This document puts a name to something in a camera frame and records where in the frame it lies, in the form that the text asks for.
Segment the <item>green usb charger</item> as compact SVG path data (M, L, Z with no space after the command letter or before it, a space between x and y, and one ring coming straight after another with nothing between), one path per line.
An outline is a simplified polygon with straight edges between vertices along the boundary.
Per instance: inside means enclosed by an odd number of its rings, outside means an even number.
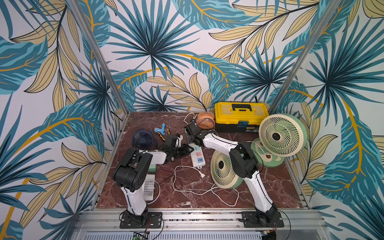
M156 165L150 165L148 169L148 174L154 174L156 172L157 166Z

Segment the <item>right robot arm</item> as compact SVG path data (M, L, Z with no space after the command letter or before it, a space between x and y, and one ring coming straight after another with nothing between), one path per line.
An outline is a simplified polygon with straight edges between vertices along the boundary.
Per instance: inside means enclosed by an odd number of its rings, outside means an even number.
M260 177L258 159L248 142L234 142L215 135L191 122L185 126L187 136L200 147L210 148L230 157L233 170L242 178L255 202L256 213L268 223L278 214L278 209L269 197Z

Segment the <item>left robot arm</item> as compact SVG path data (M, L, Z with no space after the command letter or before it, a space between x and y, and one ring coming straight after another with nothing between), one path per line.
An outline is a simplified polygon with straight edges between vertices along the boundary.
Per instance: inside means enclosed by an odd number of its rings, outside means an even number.
M170 135L160 150L129 148L124 154L116 167L114 180L125 193L127 210L132 216L141 217L148 210L143 185L149 168L181 159L194 151L193 147L183 144L182 140L182 135Z

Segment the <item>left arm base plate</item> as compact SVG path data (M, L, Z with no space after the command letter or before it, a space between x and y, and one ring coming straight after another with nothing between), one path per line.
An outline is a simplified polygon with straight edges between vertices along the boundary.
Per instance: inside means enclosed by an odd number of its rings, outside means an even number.
M144 212L136 216L124 211L120 216L120 229L160 229L163 225L163 213Z

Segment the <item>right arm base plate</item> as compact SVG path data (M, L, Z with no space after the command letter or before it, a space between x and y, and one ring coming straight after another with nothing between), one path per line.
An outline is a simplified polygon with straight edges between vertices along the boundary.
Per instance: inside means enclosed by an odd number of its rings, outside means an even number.
M245 228L275 229L285 226L280 212L276 212L270 220L257 212L241 212L241 215L238 220L243 223Z

